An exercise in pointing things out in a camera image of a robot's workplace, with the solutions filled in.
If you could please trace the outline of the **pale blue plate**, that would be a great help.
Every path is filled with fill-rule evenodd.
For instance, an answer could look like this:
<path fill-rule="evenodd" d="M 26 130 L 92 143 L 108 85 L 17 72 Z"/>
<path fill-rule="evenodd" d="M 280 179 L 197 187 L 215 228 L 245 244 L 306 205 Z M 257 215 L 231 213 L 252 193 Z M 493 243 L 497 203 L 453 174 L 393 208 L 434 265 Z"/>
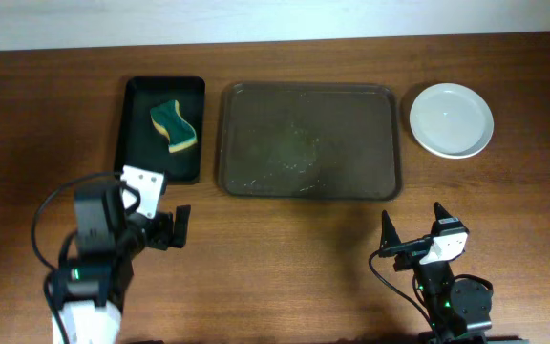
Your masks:
<path fill-rule="evenodd" d="M 452 160 L 479 154 L 495 129 L 487 102 L 472 89 L 454 83 L 423 90 L 412 103 L 409 122 L 413 137 L 425 150 Z"/>

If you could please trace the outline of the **green and yellow sponge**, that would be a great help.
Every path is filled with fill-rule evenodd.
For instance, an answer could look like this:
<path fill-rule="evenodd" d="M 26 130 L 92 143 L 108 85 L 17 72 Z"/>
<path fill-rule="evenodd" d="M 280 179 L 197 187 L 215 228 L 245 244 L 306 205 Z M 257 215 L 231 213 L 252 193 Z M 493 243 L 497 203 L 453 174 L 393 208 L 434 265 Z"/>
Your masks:
<path fill-rule="evenodd" d="M 177 100 L 153 107 L 150 118 L 156 131 L 166 138 L 170 154 L 186 150 L 199 142 L 196 129 L 181 115 Z"/>

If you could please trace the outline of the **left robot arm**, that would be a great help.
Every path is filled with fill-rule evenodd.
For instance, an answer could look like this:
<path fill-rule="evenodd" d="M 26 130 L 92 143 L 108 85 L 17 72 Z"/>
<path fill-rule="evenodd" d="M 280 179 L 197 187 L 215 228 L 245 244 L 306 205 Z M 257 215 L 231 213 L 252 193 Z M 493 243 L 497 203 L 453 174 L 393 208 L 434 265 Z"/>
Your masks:
<path fill-rule="evenodd" d="M 191 208 L 160 212 L 163 174 L 126 165 L 74 186 L 76 228 L 44 284 L 55 343 L 116 341 L 133 260 L 146 248 L 186 244 Z"/>

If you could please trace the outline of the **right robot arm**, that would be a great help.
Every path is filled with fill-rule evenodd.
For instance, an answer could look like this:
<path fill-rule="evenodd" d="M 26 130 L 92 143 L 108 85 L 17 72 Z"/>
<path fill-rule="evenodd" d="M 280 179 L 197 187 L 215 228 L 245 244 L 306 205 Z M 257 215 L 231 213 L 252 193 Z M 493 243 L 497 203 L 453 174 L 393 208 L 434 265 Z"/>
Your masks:
<path fill-rule="evenodd" d="M 469 229 L 440 203 L 434 203 L 435 220 L 429 234 L 403 242 L 387 211 L 381 214 L 378 250 L 370 255 L 372 273 L 390 290 L 410 302 L 424 317 L 430 330 L 421 343 L 522 343 L 515 336 L 489 337 L 494 286 L 471 274 L 453 274 L 450 263 L 465 252 Z M 396 288 L 374 267 L 376 258 L 394 259 L 396 272 L 410 270 L 414 297 Z"/>

